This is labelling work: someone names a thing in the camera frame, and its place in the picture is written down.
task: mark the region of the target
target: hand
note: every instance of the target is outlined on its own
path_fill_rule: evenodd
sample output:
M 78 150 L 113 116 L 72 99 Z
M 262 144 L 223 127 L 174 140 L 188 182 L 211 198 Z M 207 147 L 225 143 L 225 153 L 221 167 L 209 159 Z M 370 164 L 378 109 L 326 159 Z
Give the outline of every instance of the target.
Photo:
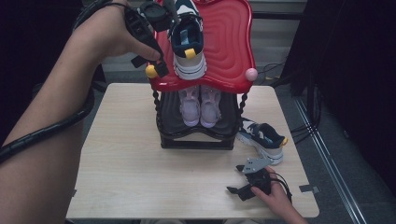
M 126 0 L 114 0 L 129 6 Z M 108 56 L 119 56 L 133 52 L 148 60 L 158 60 L 160 53 L 139 42 L 126 30 L 124 7 L 108 6 L 95 12 L 72 34 L 72 38 L 84 43 L 92 57 L 102 61 Z
M 266 167 L 271 178 L 277 179 L 275 171 Z M 282 186 L 277 181 L 271 182 L 271 194 L 267 195 L 256 187 L 251 187 L 251 191 L 263 200 L 273 213 L 282 217 L 288 223 L 307 223 L 306 220 L 297 212 L 288 199 Z

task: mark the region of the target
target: dark background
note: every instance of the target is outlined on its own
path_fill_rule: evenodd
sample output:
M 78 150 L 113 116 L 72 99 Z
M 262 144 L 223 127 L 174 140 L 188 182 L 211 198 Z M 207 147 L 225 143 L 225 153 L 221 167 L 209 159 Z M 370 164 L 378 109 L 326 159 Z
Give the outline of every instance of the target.
M 0 142 L 45 81 L 82 8 L 80 0 L 6 0 L 0 9 Z M 103 80 L 99 67 L 95 79 Z
M 396 194 L 394 15 L 394 1 L 308 0 L 282 77 L 291 77 L 294 95 L 308 87 L 311 113 L 309 92 L 319 88 L 364 159 Z

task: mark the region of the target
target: yellow knob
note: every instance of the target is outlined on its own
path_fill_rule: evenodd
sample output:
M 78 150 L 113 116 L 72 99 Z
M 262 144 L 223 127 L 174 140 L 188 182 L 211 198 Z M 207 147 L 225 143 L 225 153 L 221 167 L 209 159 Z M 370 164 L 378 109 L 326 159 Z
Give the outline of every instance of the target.
M 285 137 L 282 141 L 282 143 L 280 144 L 281 147 L 285 146 L 288 143 L 289 139 L 287 137 Z
M 148 78 L 154 78 L 158 76 L 157 71 L 155 71 L 154 65 L 150 64 L 146 67 L 146 76 L 148 76 Z
M 186 54 L 187 59 L 193 59 L 197 56 L 194 49 L 186 49 L 184 50 L 184 53 Z

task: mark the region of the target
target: wooden table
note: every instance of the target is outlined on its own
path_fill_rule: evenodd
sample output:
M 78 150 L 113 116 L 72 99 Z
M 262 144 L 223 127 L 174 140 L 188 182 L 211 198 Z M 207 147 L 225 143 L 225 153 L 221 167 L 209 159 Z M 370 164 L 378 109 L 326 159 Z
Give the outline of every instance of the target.
M 109 85 L 82 149 L 68 218 L 276 217 L 257 197 L 242 202 L 226 189 L 246 185 L 235 165 L 257 158 L 254 147 L 235 139 L 233 150 L 161 148 L 151 94 L 149 84 Z M 288 182 L 296 209 L 316 217 L 313 193 L 299 190 L 309 183 L 274 89 L 253 86 L 243 117 L 289 138 L 273 168 Z

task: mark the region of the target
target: small shoe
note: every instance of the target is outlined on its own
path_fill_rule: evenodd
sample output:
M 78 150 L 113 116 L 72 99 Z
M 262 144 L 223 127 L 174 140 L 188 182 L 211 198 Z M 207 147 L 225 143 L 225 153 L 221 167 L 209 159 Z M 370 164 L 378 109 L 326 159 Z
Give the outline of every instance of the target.
M 201 86 L 201 124 L 212 128 L 221 119 L 219 102 L 221 91 L 209 86 Z
M 175 6 L 180 23 L 168 31 L 175 72 L 181 79 L 197 79 L 206 71 L 202 18 L 192 0 L 176 0 Z
M 276 130 L 267 123 L 256 123 L 250 119 L 242 118 L 243 126 L 240 127 L 236 138 L 248 146 L 256 148 L 261 158 L 267 157 L 272 165 L 283 161 L 283 146 L 288 143 L 288 138 L 277 134 Z
M 193 127 L 198 124 L 200 118 L 200 105 L 198 101 L 199 87 L 192 86 L 178 91 L 180 98 L 180 113 L 184 123 Z

